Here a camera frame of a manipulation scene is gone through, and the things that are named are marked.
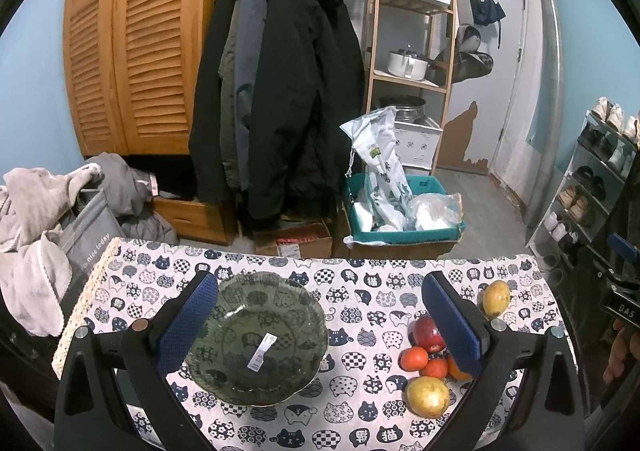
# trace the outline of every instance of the glass bowl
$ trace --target glass bowl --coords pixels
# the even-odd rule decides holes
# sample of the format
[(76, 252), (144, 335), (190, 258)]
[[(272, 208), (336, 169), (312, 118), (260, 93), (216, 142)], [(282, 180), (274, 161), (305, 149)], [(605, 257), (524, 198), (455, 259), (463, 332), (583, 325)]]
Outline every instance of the glass bowl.
[[(277, 339), (260, 355), (267, 334)], [(196, 384), (221, 401), (270, 406), (313, 380), (327, 347), (318, 301), (294, 281), (255, 272), (220, 283), (218, 304), (186, 362)]]

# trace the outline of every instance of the teal basket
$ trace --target teal basket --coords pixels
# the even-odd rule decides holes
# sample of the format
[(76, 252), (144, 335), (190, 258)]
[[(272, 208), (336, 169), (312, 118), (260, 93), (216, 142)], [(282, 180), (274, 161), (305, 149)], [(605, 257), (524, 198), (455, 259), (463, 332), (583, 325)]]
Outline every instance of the teal basket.
[[(447, 192), (434, 176), (407, 175), (407, 182), (414, 195), (424, 193), (439, 193), (446, 195)], [(355, 241), (384, 241), (392, 245), (408, 245), (410, 243), (427, 243), (430, 241), (459, 241), (466, 224), (460, 222), (458, 227), (448, 227), (447, 229), (432, 229), (430, 231), (402, 231), (395, 233), (363, 233), (356, 218), (353, 208), (353, 197), (358, 195), (358, 191), (364, 187), (364, 173), (352, 175), (347, 179), (344, 189), (344, 204), (349, 213), (349, 223), (351, 235)]]

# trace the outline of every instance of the metal screw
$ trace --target metal screw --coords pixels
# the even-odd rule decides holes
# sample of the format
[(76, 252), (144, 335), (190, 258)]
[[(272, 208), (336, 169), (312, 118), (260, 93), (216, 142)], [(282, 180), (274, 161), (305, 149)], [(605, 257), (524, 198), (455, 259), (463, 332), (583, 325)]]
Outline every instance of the metal screw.
[(491, 328), (493, 328), (496, 332), (504, 332), (505, 330), (507, 330), (507, 323), (505, 323), (502, 319), (492, 319)]
[(149, 322), (144, 319), (136, 319), (133, 323), (131, 323), (131, 328), (133, 328), (133, 330), (135, 332), (142, 332), (143, 330), (146, 330), (146, 327), (149, 326)]
[(557, 337), (558, 339), (562, 339), (564, 337), (564, 330), (562, 330), (559, 326), (552, 326), (551, 335), (553, 337)]
[(89, 327), (81, 326), (80, 328), (77, 328), (75, 335), (78, 339), (83, 339), (87, 337), (89, 335)]

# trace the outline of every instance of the red apple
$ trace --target red apple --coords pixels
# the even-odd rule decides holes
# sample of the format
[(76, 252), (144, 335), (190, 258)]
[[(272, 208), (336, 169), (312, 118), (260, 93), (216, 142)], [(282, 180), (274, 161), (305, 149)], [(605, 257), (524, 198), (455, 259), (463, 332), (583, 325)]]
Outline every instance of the red apple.
[(426, 315), (421, 316), (415, 322), (414, 340), (416, 346), (424, 348), (430, 354), (442, 352), (447, 346), (433, 318)]

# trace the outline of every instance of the gray floor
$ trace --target gray floor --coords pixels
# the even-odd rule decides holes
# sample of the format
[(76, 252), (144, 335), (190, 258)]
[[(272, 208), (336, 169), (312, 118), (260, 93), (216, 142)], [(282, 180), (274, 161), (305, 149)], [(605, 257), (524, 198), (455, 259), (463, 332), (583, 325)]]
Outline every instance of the gray floor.
[[(436, 170), (435, 176), (447, 193), (460, 193), (466, 230), (462, 240), (443, 258), (489, 259), (529, 253), (525, 249), (526, 227), (520, 212), (495, 187), (489, 177), (458, 171)], [(251, 254), (254, 244), (246, 238), (236, 238), (230, 247), (183, 239), (180, 243), (219, 251)]]

